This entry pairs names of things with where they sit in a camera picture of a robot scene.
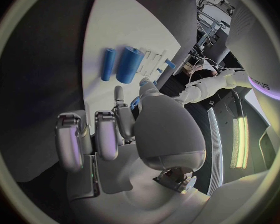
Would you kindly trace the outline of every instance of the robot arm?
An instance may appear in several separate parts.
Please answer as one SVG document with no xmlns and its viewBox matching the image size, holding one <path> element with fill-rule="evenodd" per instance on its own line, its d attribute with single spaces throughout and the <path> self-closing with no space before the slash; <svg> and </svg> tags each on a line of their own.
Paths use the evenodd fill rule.
<svg viewBox="0 0 280 224">
<path fill-rule="evenodd" d="M 251 88 L 246 71 L 225 70 L 217 77 L 207 77 L 190 82 L 175 99 L 181 104 L 196 103 L 214 95 L 219 89 L 233 89 L 236 86 Z"/>
</svg>

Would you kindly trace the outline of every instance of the large blue cylinder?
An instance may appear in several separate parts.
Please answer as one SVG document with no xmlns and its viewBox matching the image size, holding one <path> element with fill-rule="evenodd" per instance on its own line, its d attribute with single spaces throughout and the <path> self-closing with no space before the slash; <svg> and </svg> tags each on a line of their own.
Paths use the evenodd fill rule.
<svg viewBox="0 0 280 224">
<path fill-rule="evenodd" d="M 107 48 L 105 53 L 105 59 L 104 59 L 104 68 L 102 72 L 103 81 L 108 81 L 110 79 L 115 57 L 116 57 L 116 50 L 112 48 Z"/>
<path fill-rule="evenodd" d="M 121 58 L 116 79 L 124 84 L 132 82 L 144 54 L 136 48 L 126 46 Z"/>
</svg>

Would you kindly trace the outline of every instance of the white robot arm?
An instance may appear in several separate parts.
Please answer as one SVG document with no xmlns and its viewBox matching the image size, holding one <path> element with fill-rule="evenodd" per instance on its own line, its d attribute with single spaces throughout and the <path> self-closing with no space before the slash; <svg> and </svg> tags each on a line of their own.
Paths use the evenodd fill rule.
<svg viewBox="0 0 280 224">
<path fill-rule="evenodd" d="M 214 95 L 219 89 L 233 89 L 236 86 L 251 88 L 246 71 L 229 69 L 221 72 L 217 77 L 207 77 L 190 82 L 186 89 L 175 99 L 181 104 L 196 103 Z"/>
</svg>

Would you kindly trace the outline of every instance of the purple light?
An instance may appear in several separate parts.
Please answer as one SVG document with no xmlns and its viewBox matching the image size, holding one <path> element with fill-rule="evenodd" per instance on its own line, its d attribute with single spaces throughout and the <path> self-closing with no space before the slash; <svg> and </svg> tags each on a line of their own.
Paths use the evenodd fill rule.
<svg viewBox="0 0 280 224">
<path fill-rule="evenodd" d="M 266 96 L 269 96 L 275 100 L 279 100 L 280 101 L 280 96 L 278 95 L 274 95 L 266 90 L 263 90 L 261 89 L 250 77 L 248 77 L 249 81 L 250 81 L 250 84 L 255 88 L 257 89 L 258 91 L 260 91 L 261 93 L 265 94 Z"/>
</svg>

